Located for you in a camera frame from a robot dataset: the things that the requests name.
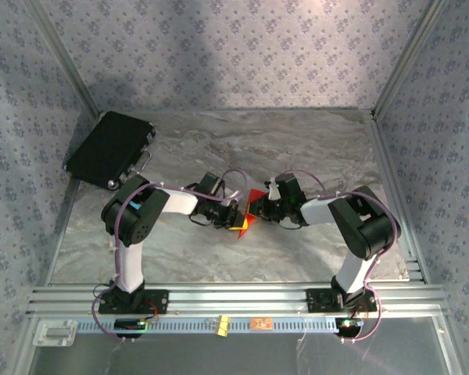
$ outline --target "patterned wallpaper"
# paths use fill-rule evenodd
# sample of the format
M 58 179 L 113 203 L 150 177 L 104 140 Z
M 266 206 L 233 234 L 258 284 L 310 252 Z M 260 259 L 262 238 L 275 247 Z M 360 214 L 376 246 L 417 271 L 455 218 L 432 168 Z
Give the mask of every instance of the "patterned wallpaper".
M 451 3 L 381 124 L 469 357 L 469 0 Z
M 52 257 L 63 158 L 77 122 L 75 143 L 90 126 L 81 113 L 22 2 L 0 2 L 0 373 Z
M 41 0 L 101 110 L 371 108 L 428 0 Z

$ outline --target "gray marble tabletop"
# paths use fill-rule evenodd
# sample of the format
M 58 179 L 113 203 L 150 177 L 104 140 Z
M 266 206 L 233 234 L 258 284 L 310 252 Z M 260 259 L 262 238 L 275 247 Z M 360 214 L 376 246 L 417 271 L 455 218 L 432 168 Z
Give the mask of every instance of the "gray marble tabletop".
M 250 188 L 263 189 L 268 178 L 299 168 L 317 175 L 328 191 L 365 184 L 386 202 L 365 112 L 171 112 L 141 117 L 157 129 L 152 159 L 142 172 L 155 182 L 185 186 L 207 171 L 220 176 L 239 168 L 248 174 Z M 320 193 L 314 180 L 297 176 L 308 197 Z M 232 174 L 227 186 L 240 189 L 242 179 Z M 113 276 L 112 241 L 100 219 L 112 195 L 81 183 L 52 283 L 106 282 Z M 146 282 L 329 281 L 348 251 L 334 224 L 284 230 L 256 222 L 244 237 L 237 237 L 237 231 L 200 227 L 186 216 L 162 214 L 144 245 Z M 407 278 L 398 245 L 373 278 Z

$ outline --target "blue floral wallpaper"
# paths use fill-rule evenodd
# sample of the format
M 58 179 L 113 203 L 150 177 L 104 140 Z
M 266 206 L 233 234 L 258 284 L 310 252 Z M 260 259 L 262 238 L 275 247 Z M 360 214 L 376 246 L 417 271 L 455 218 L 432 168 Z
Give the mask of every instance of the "blue floral wallpaper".
M 41 0 L 101 110 L 371 108 L 428 0 Z
M 469 0 L 446 9 L 381 125 L 469 357 Z
M 23 3 L 0 2 L 0 373 L 55 247 L 66 150 L 90 125 Z

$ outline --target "black case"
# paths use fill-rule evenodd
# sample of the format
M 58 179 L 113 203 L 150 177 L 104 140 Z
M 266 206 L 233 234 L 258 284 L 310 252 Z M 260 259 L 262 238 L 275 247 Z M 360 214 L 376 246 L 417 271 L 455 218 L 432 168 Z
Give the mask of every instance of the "black case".
M 107 112 L 68 160 L 66 171 L 90 184 L 117 190 L 155 133 L 147 121 Z

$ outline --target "orange label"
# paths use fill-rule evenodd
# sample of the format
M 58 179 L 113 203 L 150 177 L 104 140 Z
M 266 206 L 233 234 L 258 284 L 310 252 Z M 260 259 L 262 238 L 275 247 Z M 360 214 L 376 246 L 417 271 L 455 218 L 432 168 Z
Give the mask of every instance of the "orange label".
M 252 318 L 250 320 L 251 330 L 272 330 L 273 320 L 271 318 Z

